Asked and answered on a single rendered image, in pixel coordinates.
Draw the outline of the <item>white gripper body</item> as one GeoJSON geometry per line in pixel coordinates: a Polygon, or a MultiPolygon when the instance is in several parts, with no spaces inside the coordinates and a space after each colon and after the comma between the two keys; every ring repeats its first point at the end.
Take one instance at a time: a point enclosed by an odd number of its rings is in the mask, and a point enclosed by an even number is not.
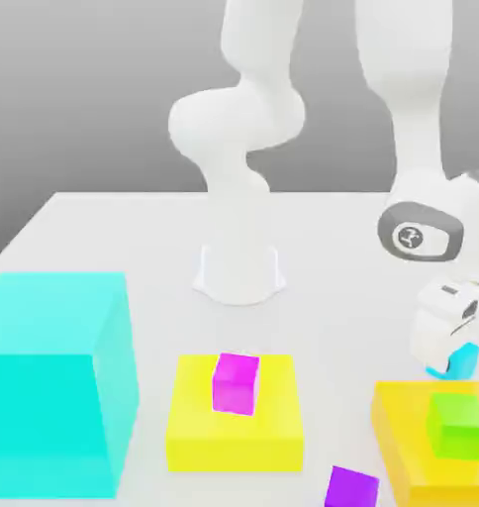
{"type": "Polygon", "coordinates": [[[430,367],[446,371],[449,357],[463,345],[472,343],[469,338],[458,335],[469,321],[468,318],[461,319],[458,314],[444,316],[429,309],[420,309],[412,327],[411,353],[424,369],[430,367]]]}

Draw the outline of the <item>small blue cube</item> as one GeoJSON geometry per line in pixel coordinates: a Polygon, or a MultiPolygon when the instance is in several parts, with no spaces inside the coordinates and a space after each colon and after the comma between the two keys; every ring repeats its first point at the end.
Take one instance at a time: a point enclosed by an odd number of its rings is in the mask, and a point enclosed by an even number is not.
{"type": "Polygon", "coordinates": [[[441,380],[469,380],[472,378],[479,356],[479,347],[472,343],[463,345],[448,359],[446,372],[427,367],[426,372],[441,380]]]}

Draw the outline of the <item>small green cube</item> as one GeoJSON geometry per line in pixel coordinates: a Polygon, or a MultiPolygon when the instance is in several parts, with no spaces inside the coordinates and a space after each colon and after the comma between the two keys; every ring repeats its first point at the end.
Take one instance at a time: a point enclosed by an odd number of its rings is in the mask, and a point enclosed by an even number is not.
{"type": "Polygon", "coordinates": [[[471,393],[434,393],[427,433],[437,458],[479,461],[479,398],[471,393]]]}

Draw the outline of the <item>small purple cube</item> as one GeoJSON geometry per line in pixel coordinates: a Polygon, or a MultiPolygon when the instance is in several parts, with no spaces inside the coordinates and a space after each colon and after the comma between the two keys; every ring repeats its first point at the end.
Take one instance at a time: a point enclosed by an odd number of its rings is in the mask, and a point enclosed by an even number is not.
{"type": "Polygon", "coordinates": [[[334,465],[324,507],[376,507],[379,483],[375,476],[334,465]]]}

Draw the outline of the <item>small magenta cube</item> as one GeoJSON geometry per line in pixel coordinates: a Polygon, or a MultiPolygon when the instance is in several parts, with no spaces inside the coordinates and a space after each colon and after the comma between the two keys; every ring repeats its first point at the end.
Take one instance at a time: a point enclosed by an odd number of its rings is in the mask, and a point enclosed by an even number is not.
{"type": "Polygon", "coordinates": [[[212,376],[214,411],[252,416],[260,378],[260,357],[221,353],[212,376]]]}

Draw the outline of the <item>large orange box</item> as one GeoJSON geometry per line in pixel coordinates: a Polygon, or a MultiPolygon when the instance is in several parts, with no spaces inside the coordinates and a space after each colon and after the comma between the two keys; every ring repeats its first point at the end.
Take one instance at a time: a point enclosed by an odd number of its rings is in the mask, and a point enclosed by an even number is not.
{"type": "Polygon", "coordinates": [[[371,417],[397,507],[479,507],[479,461],[437,458],[427,433],[434,393],[471,393],[479,381],[379,381],[371,417]]]}

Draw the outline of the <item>large yellow box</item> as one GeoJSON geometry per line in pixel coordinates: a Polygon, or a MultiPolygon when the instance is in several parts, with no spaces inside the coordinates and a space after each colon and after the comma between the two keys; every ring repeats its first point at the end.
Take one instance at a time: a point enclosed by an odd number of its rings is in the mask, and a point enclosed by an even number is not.
{"type": "Polygon", "coordinates": [[[304,431],[294,360],[260,357],[260,386],[251,416],[212,408],[216,355],[178,358],[165,432],[171,472],[300,472],[304,431]]]}

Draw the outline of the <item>large cyan box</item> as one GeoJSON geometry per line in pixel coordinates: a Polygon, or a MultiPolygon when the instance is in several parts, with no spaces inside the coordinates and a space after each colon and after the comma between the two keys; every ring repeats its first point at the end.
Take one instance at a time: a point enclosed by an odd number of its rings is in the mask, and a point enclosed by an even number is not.
{"type": "Polygon", "coordinates": [[[0,499],[115,497],[139,401],[121,272],[0,274],[0,499]]]}

